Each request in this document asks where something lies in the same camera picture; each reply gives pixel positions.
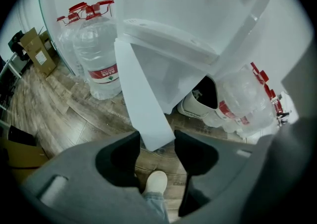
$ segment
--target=person's leg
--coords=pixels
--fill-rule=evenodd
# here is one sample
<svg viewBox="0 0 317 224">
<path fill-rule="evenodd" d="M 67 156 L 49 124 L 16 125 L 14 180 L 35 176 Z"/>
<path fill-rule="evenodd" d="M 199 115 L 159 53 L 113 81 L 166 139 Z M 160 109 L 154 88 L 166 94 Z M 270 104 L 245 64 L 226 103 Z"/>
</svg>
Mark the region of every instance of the person's leg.
<svg viewBox="0 0 317 224">
<path fill-rule="evenodd" d="M 167 187 L 167 176 L 163 171 L 154 171 L 150 174 L 146 188 L 143 192 L 143 197 L 149 206 L 164 219 L 168 221 L 167 210 L 165 208 L 165 201 L 163 193 Z"/>
</svg>

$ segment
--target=wooden floor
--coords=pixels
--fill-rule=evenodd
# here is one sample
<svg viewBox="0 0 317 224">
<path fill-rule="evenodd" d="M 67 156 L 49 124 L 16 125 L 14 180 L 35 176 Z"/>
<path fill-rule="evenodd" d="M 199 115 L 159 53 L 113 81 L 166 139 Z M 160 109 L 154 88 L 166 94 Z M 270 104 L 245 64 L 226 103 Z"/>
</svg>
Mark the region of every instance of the wooden floor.
<svg viewBox="0 0 317 224">
<path fill-rule="evenodd" d="M 242 142 L 237 135 L 207 127 L 200 120 L 176 111 L 166 117 L 172 129 Z M 111 100 L 94 99 L 88 84 L 70 74 L 62 62 L 47 78 L 31 66 L 19 80 L 4 120 L 34 135 L 50 157 L 77 144 L 105 140 L 134 130 L 122 93 Z M 173 142 L 154 152 L 141 147 L 135 173 L 142 187 L 154 170 L 167 174 L 164 197 L 169 218 L 174 221 L 183 197 L 186 171 L 174 151 Z"/>
</svg>

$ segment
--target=blue denim pant leg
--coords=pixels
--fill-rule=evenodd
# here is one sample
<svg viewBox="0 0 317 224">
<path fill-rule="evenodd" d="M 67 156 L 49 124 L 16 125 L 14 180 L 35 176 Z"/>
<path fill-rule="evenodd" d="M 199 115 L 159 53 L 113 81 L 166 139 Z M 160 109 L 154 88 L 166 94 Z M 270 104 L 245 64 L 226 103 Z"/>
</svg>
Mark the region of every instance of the blue denim pant leg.
<svg viewBox="0 0 317 224">
<path fill-rule="evenodd" d="M 144 195 L 144 199 L 148 203 L 148 205 L 159 216 L 161 216 L 165 223 L 169 223 L 163 194 L 161 194 L 160 192 L 148 192 Z"/>
</svg>

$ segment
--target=sneaker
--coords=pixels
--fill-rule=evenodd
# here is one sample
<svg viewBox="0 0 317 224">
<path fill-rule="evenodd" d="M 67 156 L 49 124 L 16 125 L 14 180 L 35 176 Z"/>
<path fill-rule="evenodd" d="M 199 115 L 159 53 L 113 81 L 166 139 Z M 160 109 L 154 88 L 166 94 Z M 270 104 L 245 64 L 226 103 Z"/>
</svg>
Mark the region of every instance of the sneaker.
<svg viewBox="0 0 317 224">
<path fill-rule="evenodd" d="M 160 192 L 164 193 L 167 187 L 167 176 L 163 171 L 154 171 L 150 174 L 147 185 L 143 194 L 145 195 L 148 192 Z"/>
</svg>

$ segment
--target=white shoe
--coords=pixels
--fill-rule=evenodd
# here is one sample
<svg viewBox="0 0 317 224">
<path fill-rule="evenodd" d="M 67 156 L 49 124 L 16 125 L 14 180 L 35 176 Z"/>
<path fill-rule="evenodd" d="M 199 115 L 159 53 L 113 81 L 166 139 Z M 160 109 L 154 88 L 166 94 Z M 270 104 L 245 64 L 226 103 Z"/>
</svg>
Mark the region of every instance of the white shoe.
<svg viewBox="0 0 317 224">
<path fill-rule="evenodd" d="M 163 171 L 154 171 L 150 174 L 147 185 L 143 194 L 145 195 L 148 192 L 160 192 L 164 193 L 167 187 L 167 176 Z"/>
</svg>

